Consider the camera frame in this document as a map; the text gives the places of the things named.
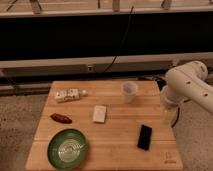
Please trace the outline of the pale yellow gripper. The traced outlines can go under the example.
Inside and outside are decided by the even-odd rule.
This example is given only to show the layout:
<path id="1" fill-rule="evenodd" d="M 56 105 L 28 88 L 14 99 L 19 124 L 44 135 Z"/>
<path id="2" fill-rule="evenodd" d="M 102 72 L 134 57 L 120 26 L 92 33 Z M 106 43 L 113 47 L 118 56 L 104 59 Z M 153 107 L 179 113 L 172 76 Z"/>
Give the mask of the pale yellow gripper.
<path id="1" fill-rule="evenodd" d="M 163 107 L 163 113 L 162 113 L 162 121 L 164 124 L 171 124 L 172 120 L 176 116 L 177 108 L 176 107 Z"/>

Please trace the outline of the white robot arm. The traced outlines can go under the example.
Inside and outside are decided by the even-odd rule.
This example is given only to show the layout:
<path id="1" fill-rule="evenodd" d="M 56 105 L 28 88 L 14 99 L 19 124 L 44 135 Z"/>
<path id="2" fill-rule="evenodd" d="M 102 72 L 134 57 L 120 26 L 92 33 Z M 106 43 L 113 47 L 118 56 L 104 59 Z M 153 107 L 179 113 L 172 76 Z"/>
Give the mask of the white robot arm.
<path id="1" fill-rule="evenodd" d="M 166 85 L 160 91 L 164 123 L 171 123 L 185 100 L 194 101 L 213 115 L 213 86 L 205 82 L 207 76 L 208 69 L 201 61 L 191 61 L 166 72 Z"/>

